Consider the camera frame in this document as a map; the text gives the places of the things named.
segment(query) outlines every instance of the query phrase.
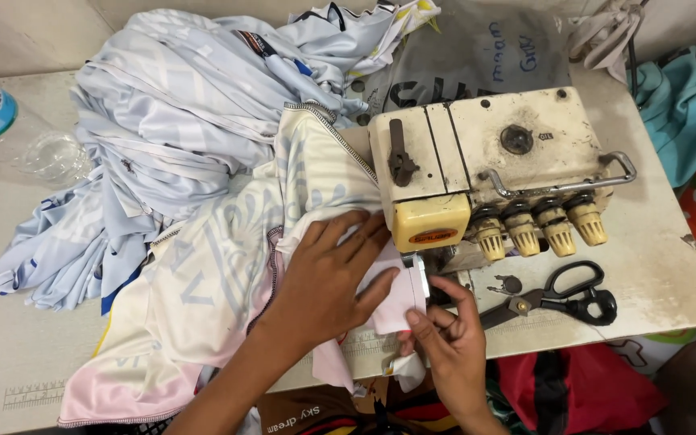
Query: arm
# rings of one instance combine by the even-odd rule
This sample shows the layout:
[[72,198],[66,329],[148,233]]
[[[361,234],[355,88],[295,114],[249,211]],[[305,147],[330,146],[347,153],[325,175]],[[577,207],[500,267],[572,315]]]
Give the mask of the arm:
[[461,429],[469,435],[508,435],[493,417],[485,396],[485,331],[479,322],[474,295],[448,279],[429,281],[448,293],[458,306],[458,316],[440,307],[426,313],[407,312],[412,334],[401,333],[402,354],[413,351],[413,336],[431,362],[439,398]]
[[350,211],[313,222],[292,255],[276,299],[217,378],[173,420],[167,435],[235,435],[249,409],[286,370],[319,344],[364,324],[398,274],[395,268],[382,272],[356,296],[390,237],[381,213],[370,217]]

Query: machine brand label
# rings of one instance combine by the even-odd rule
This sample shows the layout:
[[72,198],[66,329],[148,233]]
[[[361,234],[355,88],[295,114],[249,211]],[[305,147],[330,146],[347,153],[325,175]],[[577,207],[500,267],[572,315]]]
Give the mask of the machine brand label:
[[458,234],[458,230],[452,228],[443,228],[440,230],[431,230],[430,232],[418,233],[410,238],[410,243],[434,243],[446,240]]

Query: white table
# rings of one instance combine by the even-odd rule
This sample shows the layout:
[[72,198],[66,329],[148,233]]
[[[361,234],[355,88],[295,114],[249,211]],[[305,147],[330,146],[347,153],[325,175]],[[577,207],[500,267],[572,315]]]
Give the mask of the white table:
[[[573,67],[572,78],[606,152],[626,152],[638,179],[615,188],[603,220],[609,243],[580,248],[574,258],[551,252],[533,259],[512,258],[471,272],[480,310],[503,296],[484,290],[495,275],[516,275],[525,290],[543,286],[559,265],[592,259],[606,272],[603,288],[619,303],[613,325],[594,328],[559,313],[538,311],[488,332],[488,356],[560,348],[637,334],[696,327],[696,251],[635,105],[623,85],[603,72]],[[67,89],[72,73],[0,79],[0,85],[61,128],[71,129],[77,114]],[[0,168],[0,253],[16,224],[24,221],[48,192]],[[584,243],[579,239],[577,245]],[[37,311],[23,296],[0,296],[0,433],[55,424],[62,382],[90,357],[105,326],[99,302],[83,302],[75,311]],[[349,366],[357,378],[380,374],[391,351],[357,352]],[[307,361],[295,366],[276,389],[317,383]]]

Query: light blue fabric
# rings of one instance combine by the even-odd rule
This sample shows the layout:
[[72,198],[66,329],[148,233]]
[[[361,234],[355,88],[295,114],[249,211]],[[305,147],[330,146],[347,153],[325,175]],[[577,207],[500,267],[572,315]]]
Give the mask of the light blue fabric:
[[696,171],[696,47],[660,68],[638,68],[636,104],[673,187]]
[[[77,72],[70,93],[77,138],[98,167],[16,228],[0,258],[0,292],[35,288],[26,302],[56,310],[101,296],[106,313],[138,275],[149,242],[226,196],[231,174],[273,159],[285,103],[318,102],[338,114],[337,125],[350,125],[346,115],[366,105],[343,97],[344,75],[379,43],[394,12],[343,15],[344,32],[318,16],[280,29],[170,9],[131,16]],[[239,30],[278,54],[254,52]]]

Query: gray bag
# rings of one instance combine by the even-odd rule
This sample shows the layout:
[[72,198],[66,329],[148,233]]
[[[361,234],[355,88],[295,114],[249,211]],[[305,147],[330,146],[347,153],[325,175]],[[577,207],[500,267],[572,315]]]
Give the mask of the gray bag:
[[465,97],[569,86],[562,21],[548,13],[444,0],[434,26],[409,35],[394,62],[353,90],[378,113]]

